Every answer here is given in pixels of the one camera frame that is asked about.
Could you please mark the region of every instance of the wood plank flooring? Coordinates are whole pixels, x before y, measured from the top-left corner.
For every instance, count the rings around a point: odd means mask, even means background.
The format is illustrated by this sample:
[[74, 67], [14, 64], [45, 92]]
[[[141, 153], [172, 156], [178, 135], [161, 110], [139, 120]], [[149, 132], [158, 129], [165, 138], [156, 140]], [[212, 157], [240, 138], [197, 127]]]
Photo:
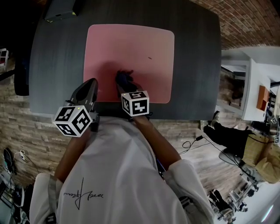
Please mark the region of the wood plank flooring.
[[[223, 80], [225, 75], [230, 74], [221, 73], [219, 100], [226, 101], [225, 95], [230, 94], [231, 90], [230, 85]], [[39, 172], [53, 174], [70, 138], [60, 134], [49, 116], [32, 114], [29, 109], [29, 97], [17, 96], [13, 81], [14, 77], [11, 76], [0, 82], [1, 152], [5, 147], [9, 147], [13, 153], [23, 149], [36, 164]], [[182, 144], [185, 141], [193, 142], [196, 137], [205, 136], [199, 130], [198, 121], [152, 120], [152, 122], [178, 152], [184, 151]], [[221, 113], [220, 122], [227, 127], [239, 123], [240, 129], [247, 126], [239, 117], [229, 112]], [[192, 147], [207, 143], [202, 139], [195, 142]], [[224, 163], [218, 155], [219, 151], [209, 144], [183, 154], [182, 158], [194, 163], [207, 192], [216, 188], [226, 196], [240, 181], [240, 171]], [[18, 154], [15, 156], [15, 164], [18, 175], [14, 175], [13, 180], [23, 186], [32, 184], [37, 175], [36, 167], [31, 162], [23, 162]]]

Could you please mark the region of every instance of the brown box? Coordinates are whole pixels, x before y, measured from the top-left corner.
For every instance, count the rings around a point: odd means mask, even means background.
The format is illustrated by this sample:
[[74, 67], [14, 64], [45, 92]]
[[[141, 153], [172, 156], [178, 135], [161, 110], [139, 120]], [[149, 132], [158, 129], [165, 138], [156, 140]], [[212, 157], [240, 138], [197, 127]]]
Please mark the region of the brown box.
[[257, 103], [257, 109], [262, 111], [266, 110], [266, 104], [268, 102], [270, 92], [264, 86], [259, 86], [259, 97]]

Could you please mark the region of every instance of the sneaker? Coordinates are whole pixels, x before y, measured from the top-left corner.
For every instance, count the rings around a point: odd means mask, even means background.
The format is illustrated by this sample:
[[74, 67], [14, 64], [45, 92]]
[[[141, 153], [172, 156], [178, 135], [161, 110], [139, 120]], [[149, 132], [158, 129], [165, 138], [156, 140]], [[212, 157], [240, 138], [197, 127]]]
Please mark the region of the sneaker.
[[204, 131], [204, 128], [208, 125], [207, 121], [200, 121], [200, 130]]
[[216, 111], [216, 112], [214, 113], [213, 120], [208, 122], [208, 124], [209, 124], [211, 127], [214, 127], [214, 124], [215, 124], [216, 122], [219, 122], [219, 115], [220, 115], [220, 111]]

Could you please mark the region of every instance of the fluorescent light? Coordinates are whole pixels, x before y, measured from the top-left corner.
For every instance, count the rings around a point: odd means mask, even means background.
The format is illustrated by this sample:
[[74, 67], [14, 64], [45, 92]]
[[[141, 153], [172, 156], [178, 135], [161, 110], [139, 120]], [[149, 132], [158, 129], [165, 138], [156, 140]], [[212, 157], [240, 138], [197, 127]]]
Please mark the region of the fluorescent light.
[[262, 222], [266, 219], [266, 217], [270, 214], [270, 211], [272, 210], [273, 205], [268, 209], [266, 215], [262, 218]]

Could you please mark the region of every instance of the red desk mat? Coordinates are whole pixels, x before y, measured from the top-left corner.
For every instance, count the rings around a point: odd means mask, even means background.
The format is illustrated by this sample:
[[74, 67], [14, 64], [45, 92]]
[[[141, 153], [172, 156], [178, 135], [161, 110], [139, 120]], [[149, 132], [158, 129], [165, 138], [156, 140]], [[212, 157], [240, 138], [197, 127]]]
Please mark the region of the red desk mat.
[[84, 81], [97, 79], [98, 102], [119, 102], [116, 73], [134, 70], [131, 76], [148, 91], [151, 103], [168, 103], [173, 59], [171, 31], [135, 25], [92, 25], [87, 34]]

